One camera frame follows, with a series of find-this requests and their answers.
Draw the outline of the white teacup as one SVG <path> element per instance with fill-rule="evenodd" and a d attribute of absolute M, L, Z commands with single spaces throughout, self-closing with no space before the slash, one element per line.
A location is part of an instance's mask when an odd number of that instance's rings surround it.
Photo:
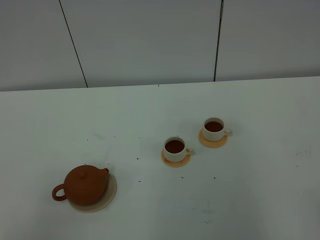
<path fill-rule="evenodd" d="M 178 163 L 194 154 L 195 151 L 187 148 L 185 141 L 179 136 L 172 136 L 164 141 L 163 156 L 169 162 Z"/>
<path fill-rule="evenodd" d="M 211 117 L 204 121 L 202 126 L 203 137 L 210 142 L 220 141 L 223 137 L 233 134 L 232 130 L 225 127 L 225 123 L 218 117 Z"/>

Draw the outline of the brown clay teapot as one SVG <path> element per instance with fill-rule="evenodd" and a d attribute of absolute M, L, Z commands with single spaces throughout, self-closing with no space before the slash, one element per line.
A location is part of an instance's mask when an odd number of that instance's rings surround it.
<path fill-rule="evenodd" d="M 104 195 L 108 185 L 109 170 L 92 165 L 81 165 L 71 170 L 64 183 L 52 190 L 55 201 L 69 200 L 77 206 L 90 206 Z"/>

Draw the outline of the near white teacup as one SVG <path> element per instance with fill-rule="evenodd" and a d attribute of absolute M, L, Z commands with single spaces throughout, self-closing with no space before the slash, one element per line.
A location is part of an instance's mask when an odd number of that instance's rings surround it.
<path fill-rule="evenodd" d="M 195 151 L 187 148 L 185 141 L 179 136 L 172 136 L 164 141 L 163 156 L 169 162 L 178 163 L 194 154 Z"/>

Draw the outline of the orange coaster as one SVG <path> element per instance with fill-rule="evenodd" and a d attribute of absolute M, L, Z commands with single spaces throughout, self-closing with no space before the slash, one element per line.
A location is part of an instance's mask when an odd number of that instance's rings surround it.
<path fill-rule="evenodd" d="M 169 160 L 167 160 L 165 158 L 164 150 L 162 149 L 162 151 L 161 151 L 161 159 L 169 167 L 180 168 L 180 167 L 183 167 L 183 166 L 185 166 L 185 165 L 187 165 L 189 163 L 189 161 L 191 159 L 191 156 L 190 155 L 186 155 L 183 160 L 181 160 L 179 162 L 172 162 L 172 161 L 169 161 Z"/>
<path fill-rule="evenodd" d="M 223 147 L 228 142 L 228 136 L 224 136 L 218 141 L 209 141 L 203 136 L 203 130 L 201 129 L 198 133 L 199 141 L 202 145 L 208 148 L 216 149 Z"/>

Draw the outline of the beige round teapot saucer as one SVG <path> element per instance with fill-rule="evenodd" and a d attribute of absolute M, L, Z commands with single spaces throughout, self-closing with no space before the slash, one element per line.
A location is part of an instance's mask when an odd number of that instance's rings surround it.
<path fill-rule="evenodd" d="M 106 190 L 100 200 L 93 205 L 80 206 L 69 201 L 70 206 L 81 213 L 95 213 L 105 209 L 114 199 L 117 192 L 117 182 L 112 174 L 106 178 L 108 181 Z"/>

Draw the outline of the far orange coaster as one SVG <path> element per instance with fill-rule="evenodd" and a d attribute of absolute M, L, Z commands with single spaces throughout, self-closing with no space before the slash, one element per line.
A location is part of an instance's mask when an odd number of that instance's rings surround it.
<path fill-rule="evenodd" d="M 202 145 L 208 148 L 216 149 L 223 147 L 228 142 L 228 136 L 224 136 L 218 141 L 209 141 L 203 136 L 203 130 L 201 129 L 198 133 L 199 141 Z"/>

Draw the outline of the near orange coaster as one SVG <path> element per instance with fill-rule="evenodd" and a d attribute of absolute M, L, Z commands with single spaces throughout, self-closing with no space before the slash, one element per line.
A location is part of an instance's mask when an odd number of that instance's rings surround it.
<path fill-rule="evenodd" d="M 172 161 L 169 161 L 169 160 L 167 160 L 165 158 L 164 150 L 162 149 L 162 151 L 161 151 L 161 159 L 169 167 L 180 168 L 180 167 L 183 167 L 183 166 L 185 166 L 185 165 L 187 165 L 189 163 L 189 161 L 191 159 L 191 156 L 190 155 L 186 155 L 183 160 L 181 160 L 179 162 L 172 162 Z"/>

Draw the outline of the far white teacup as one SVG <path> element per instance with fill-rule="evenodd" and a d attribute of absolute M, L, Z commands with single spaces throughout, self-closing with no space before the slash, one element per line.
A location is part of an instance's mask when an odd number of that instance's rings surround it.
<path fill-rule="evenodd" d="M 204 121 L 202 126 L 203 137 L 210 142 L 220 141 L 223 137 L 233 134 L 232 130 L 225 127 L 225 123 L 218 117 L 211 117 Z"/>

